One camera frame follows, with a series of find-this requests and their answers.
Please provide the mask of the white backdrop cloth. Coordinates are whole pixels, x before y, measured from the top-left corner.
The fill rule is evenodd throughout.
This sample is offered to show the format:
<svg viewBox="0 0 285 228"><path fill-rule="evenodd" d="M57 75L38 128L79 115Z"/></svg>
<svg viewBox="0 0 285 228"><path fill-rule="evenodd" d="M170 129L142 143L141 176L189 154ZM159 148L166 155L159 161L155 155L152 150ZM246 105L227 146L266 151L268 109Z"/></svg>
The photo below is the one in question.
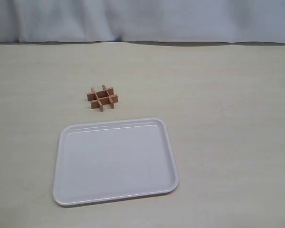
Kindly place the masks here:
<svg viewBox="0 0 285 228"><path fill-rule="evenodd" d="M285 43L285 0L0 0L0 42Z"/></svg>

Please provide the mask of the white plastic tray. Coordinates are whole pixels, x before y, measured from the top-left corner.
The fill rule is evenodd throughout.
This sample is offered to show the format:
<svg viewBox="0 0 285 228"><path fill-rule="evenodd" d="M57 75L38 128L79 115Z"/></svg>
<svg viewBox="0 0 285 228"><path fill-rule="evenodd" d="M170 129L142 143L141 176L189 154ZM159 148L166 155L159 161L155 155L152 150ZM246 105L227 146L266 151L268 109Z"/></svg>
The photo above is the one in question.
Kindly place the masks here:
<svg viewBox="0 0 285 228"><path fill-rule="evenodd" d="M60 206L164 195L178 184L159 118L70 125L59 136L52 194Z"/></svg>

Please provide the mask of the wooden notched piece three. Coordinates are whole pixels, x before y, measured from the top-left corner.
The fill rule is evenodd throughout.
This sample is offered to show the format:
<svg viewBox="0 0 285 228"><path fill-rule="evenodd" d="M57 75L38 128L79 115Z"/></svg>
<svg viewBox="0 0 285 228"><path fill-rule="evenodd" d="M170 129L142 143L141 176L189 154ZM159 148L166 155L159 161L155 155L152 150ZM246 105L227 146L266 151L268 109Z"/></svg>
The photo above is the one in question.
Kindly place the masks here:
<svg viewBox="0 0 285 228"><path fill-rule="evenodd" d="M100 101L98 95L97 95L97 92L94 90L93 87L91 87L91 92L94 93L95 95L95 99L97 100L97 103L98 103L98 108L100 109L100 111L102 112L103 111L103 104L102 102Z"/></svg>

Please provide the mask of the wooden notched piece four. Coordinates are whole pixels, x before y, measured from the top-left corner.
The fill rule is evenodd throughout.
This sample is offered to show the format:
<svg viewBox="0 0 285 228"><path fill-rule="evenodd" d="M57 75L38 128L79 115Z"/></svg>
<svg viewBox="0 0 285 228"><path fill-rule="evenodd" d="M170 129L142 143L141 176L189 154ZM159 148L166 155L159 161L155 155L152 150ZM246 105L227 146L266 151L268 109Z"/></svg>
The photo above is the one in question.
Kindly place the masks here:
<svg viewBox="0 0 285 228"><path fill-rule="evenodd" d="M106 91L106 93L107 93L107 97L109 99L109 104L110 104L111 108L114 108L114 103L113 103L113 100L111 98L110 93L108 92L108 89L106 88L105 85L102 85L102 89L103 89L103 91Z"/></svg>

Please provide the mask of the wooden notched piece two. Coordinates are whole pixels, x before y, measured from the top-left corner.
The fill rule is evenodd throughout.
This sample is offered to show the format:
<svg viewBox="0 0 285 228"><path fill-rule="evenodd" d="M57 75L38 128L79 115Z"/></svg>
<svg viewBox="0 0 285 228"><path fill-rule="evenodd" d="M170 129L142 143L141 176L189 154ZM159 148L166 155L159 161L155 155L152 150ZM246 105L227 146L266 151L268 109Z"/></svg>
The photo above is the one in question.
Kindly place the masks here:
<svg viewBox="0 0 285 228"><path fill-rule="evenodd" d="M113 96L111 96L111 98L112 98L114 104L118 102L118 95L113 95ZM100 99L100 101L102 102L103 106L104 105L110 105L108 97L102 98L102 99ZM98 108L97 100L90 101L90 106L92 109Z"/></svg>

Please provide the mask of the wooden notched piece one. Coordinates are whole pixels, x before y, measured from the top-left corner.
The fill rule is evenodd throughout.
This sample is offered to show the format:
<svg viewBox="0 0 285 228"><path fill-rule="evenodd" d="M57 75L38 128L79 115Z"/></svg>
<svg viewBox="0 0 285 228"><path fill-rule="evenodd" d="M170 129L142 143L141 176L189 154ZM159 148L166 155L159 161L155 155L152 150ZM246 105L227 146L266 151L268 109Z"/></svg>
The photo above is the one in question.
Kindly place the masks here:
<svg viewBox="0 0 285 228"><path fill-rule="evenodd" d="M108 92L110 93L110 95L113 96L113 95L114 95L114 89L113 89L112 87L107 88L107 89L108 89ZM99 99L102 99L102 98L107 97L106 91L103 91L103 90L102 90L102 91L98 91L98 92L97 92L97 95L98 95ZM87 96L87 100L88 100L88 101L96 100L96 99L95 99L95 95L94 95L94 93L92 93L92 92L87 93L86 96Z"/></svg>

